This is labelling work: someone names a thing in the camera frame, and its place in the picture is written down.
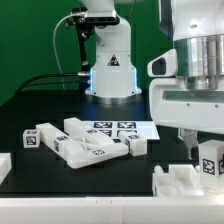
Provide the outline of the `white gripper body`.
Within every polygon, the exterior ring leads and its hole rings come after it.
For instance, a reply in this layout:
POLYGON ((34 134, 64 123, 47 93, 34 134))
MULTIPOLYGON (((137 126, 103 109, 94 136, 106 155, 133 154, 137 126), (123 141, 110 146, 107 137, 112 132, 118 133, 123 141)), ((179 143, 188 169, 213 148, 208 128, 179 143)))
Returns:
POLYGON ((224 78, 217 90, 189 91, 177 78, 157 78, 149 87, 152 120, 161 126, 224 134, 224 78))

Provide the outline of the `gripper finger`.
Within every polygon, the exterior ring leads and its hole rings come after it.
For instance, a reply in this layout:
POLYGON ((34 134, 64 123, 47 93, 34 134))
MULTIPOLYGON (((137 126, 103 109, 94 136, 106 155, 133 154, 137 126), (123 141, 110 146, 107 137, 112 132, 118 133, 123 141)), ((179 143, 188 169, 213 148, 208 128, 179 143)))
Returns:
POLYGON ((199 158, 198 146, 199 142, 197 139, 198 132, 190 129, 178 129, 178 138, 184 142, 188 149, 188 158, 197 160, 199 158))

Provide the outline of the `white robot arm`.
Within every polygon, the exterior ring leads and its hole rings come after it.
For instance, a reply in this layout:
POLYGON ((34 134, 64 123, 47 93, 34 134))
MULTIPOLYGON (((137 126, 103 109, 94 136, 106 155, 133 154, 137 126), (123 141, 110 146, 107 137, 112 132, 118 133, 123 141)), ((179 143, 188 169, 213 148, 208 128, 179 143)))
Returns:
MULTIPOLYGON (((84 23, 97 35, 86 93, 103 103, 138 94, 130 25, 115 10, 124 0, 80 1, 87 8, 84 23)), ((158 0, 158 8, 173 48, 147 65, 151 118, 177 128, 192 156, 199 131, 224 134, 224 0, 158 0)))

